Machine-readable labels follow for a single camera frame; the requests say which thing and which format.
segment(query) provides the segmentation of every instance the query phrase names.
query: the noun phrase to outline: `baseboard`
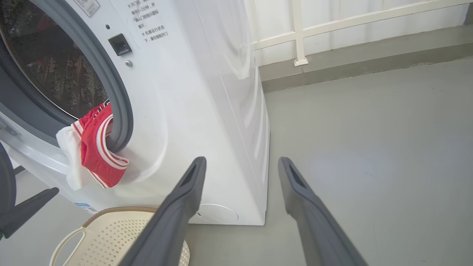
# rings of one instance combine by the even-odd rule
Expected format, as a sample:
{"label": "baseboard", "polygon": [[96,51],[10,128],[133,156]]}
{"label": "baseboard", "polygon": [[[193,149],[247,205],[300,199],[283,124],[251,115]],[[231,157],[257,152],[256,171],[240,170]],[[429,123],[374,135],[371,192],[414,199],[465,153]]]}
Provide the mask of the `baseboard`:
{"label": "baseboard", "polygon": [[359,44],[260,67],[265,93],[425,64],[473,58],[473,25]]}

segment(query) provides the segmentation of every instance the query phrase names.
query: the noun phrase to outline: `sticker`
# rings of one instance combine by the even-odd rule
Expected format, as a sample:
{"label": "sticker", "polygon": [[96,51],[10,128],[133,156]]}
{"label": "sticker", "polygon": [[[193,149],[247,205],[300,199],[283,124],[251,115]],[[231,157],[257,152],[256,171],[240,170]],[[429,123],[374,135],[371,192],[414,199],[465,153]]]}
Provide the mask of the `sticker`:
{"label": "sticker", "polygon": [[89,18],[97,11],[100,7],[97,0],[74,0],[80,8],[89,16]]}
{"label": "sticker", "polygon": [[155,43],[169,35],[161,20],[158,0],[111,1],[131,31],[143,44]]}
{"label": "sticker", "polygon": [[75,203],[75,205],[81,207],[82,209],[86,210],[90,214],[96,214],[98,210],[92,208],[90,205],[86,203]]}

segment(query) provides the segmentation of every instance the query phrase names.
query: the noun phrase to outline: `washing machine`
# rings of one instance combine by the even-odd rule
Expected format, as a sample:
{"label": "washing machine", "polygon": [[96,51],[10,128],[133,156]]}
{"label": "washing machine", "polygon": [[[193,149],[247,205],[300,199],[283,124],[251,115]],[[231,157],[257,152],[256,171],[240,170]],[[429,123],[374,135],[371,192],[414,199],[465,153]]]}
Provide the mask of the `washing machine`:
{"label": "washing machine", "polygon": [[[270,124],[243,0],[2,0],[0,140],[91,213],[159,206],[207,159],[192,223],[263,225]],[[121,181],[73,191],[56,133],[110,99]]]}

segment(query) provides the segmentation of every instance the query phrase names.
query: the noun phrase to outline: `metal railing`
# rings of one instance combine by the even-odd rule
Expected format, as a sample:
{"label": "metal railing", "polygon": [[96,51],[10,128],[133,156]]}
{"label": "metal railing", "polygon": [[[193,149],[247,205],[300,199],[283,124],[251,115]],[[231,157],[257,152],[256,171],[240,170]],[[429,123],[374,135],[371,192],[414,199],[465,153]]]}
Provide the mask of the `metal railing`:
{"label": "metal railing", "polygon": [[[250,0],[250,11],[255,18],[256,16],[256,8],[254,2],[256,0]],[[273,37],[260,39],[253,43],[252,47],[254,50],[263,49],[265,47],[270,47],[277,44],[282,44],[290,41],[296,41],[296,52],[297,58],[294,61],[294,66],[300,66],[307,64],[307,58],[305,57],[304,52],[304,38],[327,33],[339,29],[344,29],[348,27],[358,26],[366,23],[371,23],[375,21],[396,18],[407,16],[416,13],[422,13],[426,11],[448,8],[452,6],[458,6],[470,3],[472,0],[431,0],[431,1],[424,1],[418,2],[414,4],[409,4],[405,6],[399,6],[395,8],[388,8],[387,0],[382,0],[382,10],[366,13],[363,15],[342,18],[342,10],[343,4],[345,0],[339,0],[339,18],[338,20],[330,21],[327,23],[322,23],[319,25],[311,26],[311,27],[302,27],[302,8],[301,8],[301,0],[291,0],[292,1],[292,19],[293,19],[293,26],[294,30],[291,32],[287,32],[284,34],[276,35]]]}

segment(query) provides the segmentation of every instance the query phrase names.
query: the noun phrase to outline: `laundry basket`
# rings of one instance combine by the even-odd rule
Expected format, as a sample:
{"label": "laundry basket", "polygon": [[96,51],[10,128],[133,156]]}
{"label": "laundry basket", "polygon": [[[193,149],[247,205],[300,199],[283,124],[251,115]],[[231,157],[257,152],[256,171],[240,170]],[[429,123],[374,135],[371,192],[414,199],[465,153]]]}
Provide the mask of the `laundry basket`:
{"label": "laundry basket", "polygon": [[[61,248],[78,233],[82,233],[82,238],[65,266],[118,265],[156,210],[138,206],[116,207],[95,214],[59,243],[49,265],[55,265]],[[189,259],[189,247],[184,241],[179,266],[188,266]]]}

